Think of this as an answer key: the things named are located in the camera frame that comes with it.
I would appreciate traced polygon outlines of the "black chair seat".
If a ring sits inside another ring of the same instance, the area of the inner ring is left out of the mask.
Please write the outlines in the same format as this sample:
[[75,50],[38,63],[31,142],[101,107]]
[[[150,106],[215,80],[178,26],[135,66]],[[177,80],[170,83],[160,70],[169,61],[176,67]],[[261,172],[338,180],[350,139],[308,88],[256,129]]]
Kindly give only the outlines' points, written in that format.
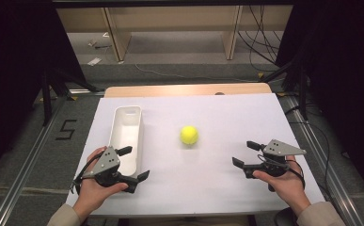
[[291,207],[285,208],[276,213],[274,223],[276,226],[298,226],[297,217]]

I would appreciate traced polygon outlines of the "short aluminium rail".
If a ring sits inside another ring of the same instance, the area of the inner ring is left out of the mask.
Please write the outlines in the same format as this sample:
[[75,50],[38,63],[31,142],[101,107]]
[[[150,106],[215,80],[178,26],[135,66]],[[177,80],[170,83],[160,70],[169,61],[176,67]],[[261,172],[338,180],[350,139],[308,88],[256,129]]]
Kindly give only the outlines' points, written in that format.
[[104,96],[104,91],[92,91],[89,89],[70,89],[71,96]]

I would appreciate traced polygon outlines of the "white foam board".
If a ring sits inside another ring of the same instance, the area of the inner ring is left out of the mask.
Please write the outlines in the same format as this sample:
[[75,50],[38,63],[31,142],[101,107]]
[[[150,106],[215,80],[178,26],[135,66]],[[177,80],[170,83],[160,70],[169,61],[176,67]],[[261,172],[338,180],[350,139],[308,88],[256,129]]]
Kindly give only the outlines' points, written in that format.
[[[184,97],[102,98],[87,137],[84,156],[108,144],[115,110],[142,109],[141,170],[149,178],[135,193],[120,192],[95,211],[98,217],[149,218],[254,214],[285,208],[266,183],[247,179],[232,164],[259,163],[249,140],[297,143],[273,93]],[[180,140],[184,126],[198,129],[198,141]]]

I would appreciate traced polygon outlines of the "person's right hand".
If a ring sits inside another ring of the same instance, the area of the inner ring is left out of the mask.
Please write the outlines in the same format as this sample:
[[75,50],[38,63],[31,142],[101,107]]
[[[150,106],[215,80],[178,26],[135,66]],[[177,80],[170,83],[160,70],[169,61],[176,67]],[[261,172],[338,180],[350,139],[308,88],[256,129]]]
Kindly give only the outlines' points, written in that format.
[[287,161],[291,171],[279,177],[273,177],[266,172],[255,170],[253,176],[272,186],[278,196],[285,201],[297,217],[310,206],[309,198],[298,174],[301,172],[294,156],[288,155]]

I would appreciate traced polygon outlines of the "long aluminium rail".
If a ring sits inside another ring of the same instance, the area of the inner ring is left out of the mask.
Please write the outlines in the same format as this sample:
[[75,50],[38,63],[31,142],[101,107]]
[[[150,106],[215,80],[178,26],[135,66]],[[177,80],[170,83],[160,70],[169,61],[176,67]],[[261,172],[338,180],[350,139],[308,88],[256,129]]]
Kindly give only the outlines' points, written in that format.
[[25,159],[18,161],[21,166],[19,170],[13,170],[13,176],[8,179],[8,186],[0,186],[0,226],[6,226],[9,216],[14,209],[19,197],[21,196],[24,186],[35,167],[38,158],[47,142],[47,139],[53,129],[58,112],[66,103],[66,97],[58,97],[53,103],[53,111],[49,115],[48,120],[44,120],[44,124],[37,132],[33,145],[27,149]]
[[345,166],[346,158],[336,149],[335,140],[325,125],[316,119],[305,121],[295,96],[279,100],[299,145],[308,149],[307,161],[326,199],[335,206],[347,226],[364,226],[364,220],[338,172],[337,164]]

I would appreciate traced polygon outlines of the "light wooden desk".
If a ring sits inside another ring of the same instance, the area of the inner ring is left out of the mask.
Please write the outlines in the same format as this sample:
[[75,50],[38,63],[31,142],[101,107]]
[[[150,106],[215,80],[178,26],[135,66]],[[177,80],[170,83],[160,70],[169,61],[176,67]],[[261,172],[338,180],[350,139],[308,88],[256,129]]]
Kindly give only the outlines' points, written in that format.
[[237,34],[263,25],[265,31],[283,31],[289,5],[60,8],[57,13],[68,33],[106,32],[115,60],[122,61],[134,32],[220,31],[227,60],[234,55]]

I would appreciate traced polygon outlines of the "black metal stand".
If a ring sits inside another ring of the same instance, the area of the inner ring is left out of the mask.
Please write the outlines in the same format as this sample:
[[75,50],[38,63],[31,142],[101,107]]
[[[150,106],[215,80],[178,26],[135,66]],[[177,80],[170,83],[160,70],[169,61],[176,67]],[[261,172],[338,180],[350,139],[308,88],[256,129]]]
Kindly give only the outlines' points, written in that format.
[[286,76],[281,86],[287,91],[292,91],[295,87],[298,87],[298,110],[303,119],[306,121],[308,119],[306,109],[308,76],[303,54],[296,54],[290,62],[286,63],[270,75],[262,77],[260,82],[268,83],[284,73]]
[[50,90],[52,89],[59,97],[68,97],[71,91],[66,85],[67,82],[72,82],[93,93],[103,91],[103,89],[90,85],[87,81],[72,76],[60,69],[51,68],[45,70],[41,76],[41,91],[44,106],[43,125],[47,125],[53,115]]

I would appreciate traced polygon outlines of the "white oblong plastic bin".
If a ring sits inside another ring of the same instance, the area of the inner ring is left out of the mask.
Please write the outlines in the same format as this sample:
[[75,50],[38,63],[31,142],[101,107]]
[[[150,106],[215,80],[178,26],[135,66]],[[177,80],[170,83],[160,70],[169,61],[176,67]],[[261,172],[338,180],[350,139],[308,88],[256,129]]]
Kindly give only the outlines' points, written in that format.
[[131,146],[132,151],[119,158],[119,172],[136,177],[141,172],[144,123],[142,109],[137,105],[120,106],[115,110],[109,146],[120,150]]

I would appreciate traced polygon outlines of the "wooden table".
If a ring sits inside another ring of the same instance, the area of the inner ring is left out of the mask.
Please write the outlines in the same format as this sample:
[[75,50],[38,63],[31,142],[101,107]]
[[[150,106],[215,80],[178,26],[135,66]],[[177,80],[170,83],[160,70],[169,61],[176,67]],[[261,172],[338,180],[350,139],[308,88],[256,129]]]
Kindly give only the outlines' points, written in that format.
[[192,95],[231,95],[271,93],[271,88],[265,83],[233,83],[233,84],[195,84],[195,85],[162,85],[162,86],[131,86],[110,87],[105,98],[118,97],[163,97]]

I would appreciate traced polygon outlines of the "yellow tennis ball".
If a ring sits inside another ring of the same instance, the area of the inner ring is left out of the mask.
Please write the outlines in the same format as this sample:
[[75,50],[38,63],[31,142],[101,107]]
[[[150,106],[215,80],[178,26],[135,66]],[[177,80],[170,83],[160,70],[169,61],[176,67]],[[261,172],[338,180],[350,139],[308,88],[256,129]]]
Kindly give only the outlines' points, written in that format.
[[186,145],[193,145],[198,141],[198,129],[194,126],[184,126],[180,132],[180,140]]

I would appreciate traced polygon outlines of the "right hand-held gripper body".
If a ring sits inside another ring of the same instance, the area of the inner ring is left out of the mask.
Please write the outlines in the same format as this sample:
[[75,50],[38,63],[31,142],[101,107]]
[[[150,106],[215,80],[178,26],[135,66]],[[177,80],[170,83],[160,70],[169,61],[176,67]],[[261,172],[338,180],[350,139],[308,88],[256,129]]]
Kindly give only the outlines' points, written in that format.
[[300,179],[303,186],[306,185],[304,175],[292,169],[290,160],[287,159],[288,156],[303,155],[306,153],[305,150],[277,139],[272,139],[268,144],[264,145],[264,150],[258,155],[261,160],[258,170],[264,171],[273,177],[279,177],[286,172],[291,172]]

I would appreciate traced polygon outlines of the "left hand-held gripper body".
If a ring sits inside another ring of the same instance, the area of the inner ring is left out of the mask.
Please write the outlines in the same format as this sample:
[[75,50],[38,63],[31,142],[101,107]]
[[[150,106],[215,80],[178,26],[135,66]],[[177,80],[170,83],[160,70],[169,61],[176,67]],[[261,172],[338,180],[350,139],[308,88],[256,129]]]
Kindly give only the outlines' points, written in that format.
[[92,169],[83,173],[83,179],[95,179],[100,186],[110,187],[118,182],[120,160],[118,150],[108,147]]

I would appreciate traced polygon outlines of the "person's left hand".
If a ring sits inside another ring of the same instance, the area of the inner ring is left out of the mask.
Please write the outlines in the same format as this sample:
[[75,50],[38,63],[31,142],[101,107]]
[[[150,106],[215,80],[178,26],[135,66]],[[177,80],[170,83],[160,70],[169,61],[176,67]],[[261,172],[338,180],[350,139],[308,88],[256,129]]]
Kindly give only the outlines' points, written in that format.
[[128,187],[125,183],[118,183],[110,187],[100,186],[94,179],[82,181],[79,197],[72,209],[83,222],[87,217],[97,210],[110,196],[125,190]]

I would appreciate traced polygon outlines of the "dark curtain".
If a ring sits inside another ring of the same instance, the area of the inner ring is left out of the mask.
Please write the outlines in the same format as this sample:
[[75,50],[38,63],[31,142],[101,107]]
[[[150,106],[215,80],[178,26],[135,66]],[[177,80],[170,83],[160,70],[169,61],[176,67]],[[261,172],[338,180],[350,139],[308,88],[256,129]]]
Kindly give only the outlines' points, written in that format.
[[364,0],[293,0],[277,57],[292,60],[309,30],[310,89],[364,180]]
[[55,71],[85,79],[53,0],[0,0],[0,158]]

